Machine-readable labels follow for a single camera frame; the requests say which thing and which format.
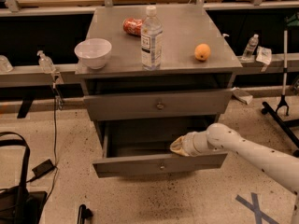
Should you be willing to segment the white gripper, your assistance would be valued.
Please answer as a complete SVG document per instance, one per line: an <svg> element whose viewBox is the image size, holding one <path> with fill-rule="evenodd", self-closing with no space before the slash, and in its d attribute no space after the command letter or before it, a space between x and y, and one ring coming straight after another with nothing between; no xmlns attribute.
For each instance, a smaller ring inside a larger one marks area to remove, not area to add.
<svg viewBox="0 0 299 224"><path fill-rule="evenodd" d="M199 156L208 151L206 133L192 132L182 135L171 144L170 150L183 157Z"/></svg>

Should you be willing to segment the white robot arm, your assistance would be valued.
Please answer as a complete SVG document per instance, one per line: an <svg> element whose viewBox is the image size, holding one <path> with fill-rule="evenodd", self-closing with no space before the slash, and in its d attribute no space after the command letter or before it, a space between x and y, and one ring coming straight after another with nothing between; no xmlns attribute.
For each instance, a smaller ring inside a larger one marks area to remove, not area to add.
<svg viewBox="0 0 299 224"><path fill-rule="evenodd" d="M296 196L291 224L299 224L298 158L251 142L221 123L213 123L203 132L182 135L170 145L170 150L185 157L197 157L209 151L234 152Z"/></svg>

